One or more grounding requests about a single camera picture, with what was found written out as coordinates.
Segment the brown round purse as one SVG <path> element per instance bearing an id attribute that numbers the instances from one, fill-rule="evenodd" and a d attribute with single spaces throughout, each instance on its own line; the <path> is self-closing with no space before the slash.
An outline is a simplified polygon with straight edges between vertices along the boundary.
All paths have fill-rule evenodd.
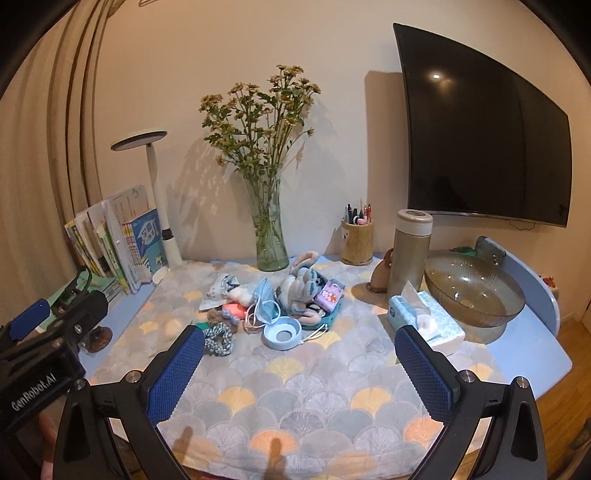
<path id="1" fill-rule="evenodd" d="M 392 268 L 393 249 L 389 249 L 383 259 L 378 263 L 367 282 L 367 289 L 373 293 L 386 293 L 388 290 L 391 268 Z"/>

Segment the pens in holder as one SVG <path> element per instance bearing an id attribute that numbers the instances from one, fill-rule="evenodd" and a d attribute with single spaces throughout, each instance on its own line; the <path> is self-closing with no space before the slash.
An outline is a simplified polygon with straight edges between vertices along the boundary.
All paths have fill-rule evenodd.
<path id="1" fill-rule="evenodd" d="M 363 226 L 373 222 L 373 210 L 370 203 L 360 203 L 360 207 L 346 204 L 342 221 L 349 225 Z"/>

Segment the dried flower bouquet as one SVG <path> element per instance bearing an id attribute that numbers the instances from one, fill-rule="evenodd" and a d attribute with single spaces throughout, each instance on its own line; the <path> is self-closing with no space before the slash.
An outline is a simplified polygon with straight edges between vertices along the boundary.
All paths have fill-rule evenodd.
<path id="1" fill-rule="evenodd" d="M 245 180 L 270 183 L 280 177 L 291 147 L 314 135 L 305 119 L 322 90 L 297 65 L 277 66 L 267 83 L 266 90 L 235 83 L 224 95 L 204 96 L 199 111 L 217 164 L 232 166 Z"/>

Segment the glass flower vase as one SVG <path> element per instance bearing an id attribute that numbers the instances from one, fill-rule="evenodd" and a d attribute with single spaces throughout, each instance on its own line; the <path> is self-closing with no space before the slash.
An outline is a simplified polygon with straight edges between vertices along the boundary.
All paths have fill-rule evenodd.
<path id="1" fill-rule="evenodd" d="M 283 270 L 288 255 L 281 226 L 280 179 L 246 179 L 245 188 L 256 234 L 256 266 L 264 272 Z"/>

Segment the grey alien plush toy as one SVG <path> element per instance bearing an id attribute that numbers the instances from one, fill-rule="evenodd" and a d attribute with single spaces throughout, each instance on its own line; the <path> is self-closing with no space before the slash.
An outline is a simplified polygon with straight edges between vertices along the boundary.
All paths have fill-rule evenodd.
<path id="1" fill-rule="evenodd" d="M 276 288 L 276 301 L 287 316 L 297 319 L 304 327 L 321 324 L 320 307 L 311 307 L 315 296 L 321 292 L 325 281 L 315 271 L 314 265 L 320 258 L 316 251 L 304 252 L 294 259 L 287 276 Z"/>

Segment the blue face mask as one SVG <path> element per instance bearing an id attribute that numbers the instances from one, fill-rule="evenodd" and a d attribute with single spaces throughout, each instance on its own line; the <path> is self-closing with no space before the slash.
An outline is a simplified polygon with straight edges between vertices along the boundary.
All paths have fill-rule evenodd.
<path id="1" fill-rule="evenodd" d="M 276 302 L 273 285 L 263 278 L 256 284 L 252 305 L 246 310 L 245 331 L 259 330 L 279 320 L 280 305 Z"/>

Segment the patterned fan tablecloth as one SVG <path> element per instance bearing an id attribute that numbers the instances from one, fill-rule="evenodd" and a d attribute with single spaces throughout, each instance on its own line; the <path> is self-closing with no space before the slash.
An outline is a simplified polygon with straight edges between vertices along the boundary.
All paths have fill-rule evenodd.
<path id="1" fill-rule="evenodd" d="M 411 474 L 441 431 L 398 362 L 372 267 L 322 261 L 345 287 L 328 333 L 281 352 L 238 332 L 206 356 L 159 431 L 184 465 L 235 479 Z"/>

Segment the beige thermos bottle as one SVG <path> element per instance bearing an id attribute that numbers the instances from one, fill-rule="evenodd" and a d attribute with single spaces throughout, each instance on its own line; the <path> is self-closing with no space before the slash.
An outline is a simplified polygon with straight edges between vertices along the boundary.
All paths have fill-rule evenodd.
<path id="1" fill-rule="evenodd" d="M 388 297 L 400 295 L 407 283 L 419 290 L 433 231 L 431 214 L 414 209 L 398 212 Z"/>

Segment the brown glass bowl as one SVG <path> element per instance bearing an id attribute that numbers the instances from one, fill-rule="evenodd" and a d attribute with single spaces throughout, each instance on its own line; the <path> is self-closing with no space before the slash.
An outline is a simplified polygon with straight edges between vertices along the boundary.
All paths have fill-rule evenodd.
<path id="1" fill-rule="evenodd" d="M 457 321 L 479 328 L 507 324 L 525 307 L 517 281 L 481 258 L 452 251 L 430 253 L 425 281 L 432 297 Z"/>

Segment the blue tissue pack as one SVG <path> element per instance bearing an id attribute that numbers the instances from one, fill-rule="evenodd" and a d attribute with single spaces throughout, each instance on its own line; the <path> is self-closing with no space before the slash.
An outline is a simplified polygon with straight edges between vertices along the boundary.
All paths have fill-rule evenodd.
<path id="1" fill-rule="evenodd" d="M 417 291 L 410 282 L 390 298 L 387 318 L 395 331 L 413 326 L 433 350 L 446 356 L 458 351 L 465 340 L 456 320 L 428 291 Z"/>

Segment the row of books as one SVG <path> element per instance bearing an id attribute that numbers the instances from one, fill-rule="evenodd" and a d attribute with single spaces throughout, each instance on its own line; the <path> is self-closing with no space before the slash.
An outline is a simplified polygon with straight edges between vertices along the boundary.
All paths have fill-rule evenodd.
<path id="1" fill-rule="evenodd" d="M 90 272 L 116 279 L 127 294 L 137 293 L 167 265 L 158 213 L 142 185 L 79 212 L 64 229 Z"/>

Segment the bamboo pen holder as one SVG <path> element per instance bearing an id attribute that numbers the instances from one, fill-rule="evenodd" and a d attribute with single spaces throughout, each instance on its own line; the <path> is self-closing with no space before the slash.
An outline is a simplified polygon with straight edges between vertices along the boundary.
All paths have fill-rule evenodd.
<path id="1" fill-rule="evenodd" d="M 354 266 L 368 265 L 374 253 L 374 224 L 355 225 L 342 221 L 341 234 L 342 262 Z"/>

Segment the black wall television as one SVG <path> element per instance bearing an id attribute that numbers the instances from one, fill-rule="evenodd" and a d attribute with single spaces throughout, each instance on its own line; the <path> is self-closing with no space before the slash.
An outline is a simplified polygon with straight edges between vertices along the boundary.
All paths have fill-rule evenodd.
<path id="1" fill-rule="evenodd" d="M 473 48 L 412 26 L 393 29 L 408 112 L 410 207 L 566 227 L 567 114 Z"/>

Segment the white low cabinet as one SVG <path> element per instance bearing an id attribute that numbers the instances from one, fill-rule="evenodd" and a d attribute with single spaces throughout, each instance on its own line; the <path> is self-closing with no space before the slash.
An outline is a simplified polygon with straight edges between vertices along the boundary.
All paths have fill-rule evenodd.
<path id="1" fill-rule="evenodd" d="M 556 284 L 556 281 L 551 275 L 540 275 L 541 280 L 550 289 L 551 293 L 556 299 L 559 299 L 560 290 Z"/>

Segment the purple small pouch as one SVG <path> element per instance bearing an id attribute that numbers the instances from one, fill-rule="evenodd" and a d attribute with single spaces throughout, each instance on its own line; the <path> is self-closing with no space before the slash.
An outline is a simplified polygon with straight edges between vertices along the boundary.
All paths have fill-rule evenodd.
<path id="1" fill-rule="evenodd" d="M 327 312 L 332 312 L 344 295 L 345 287 L 335 280 L 329 280 L 315 296 L 314 302 Z"/>

